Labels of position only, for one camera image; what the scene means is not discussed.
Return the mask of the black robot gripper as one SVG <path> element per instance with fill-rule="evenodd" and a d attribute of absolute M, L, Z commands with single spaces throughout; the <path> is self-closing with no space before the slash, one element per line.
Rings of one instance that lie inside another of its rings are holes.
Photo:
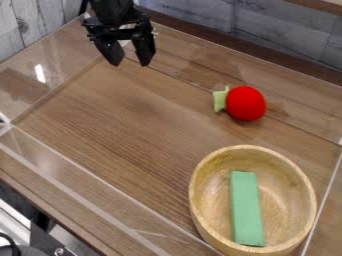
<path fill-rule="evenodd" d="M 124 50 L 118 41 L 106 40 L 131 40 L 140 65 L 148 66 L 156 53 L 151 16 L 135 7 L 134 0 L 88 1 L 95 15 L 81 25 L 108 63 L 120 64 Z"/>

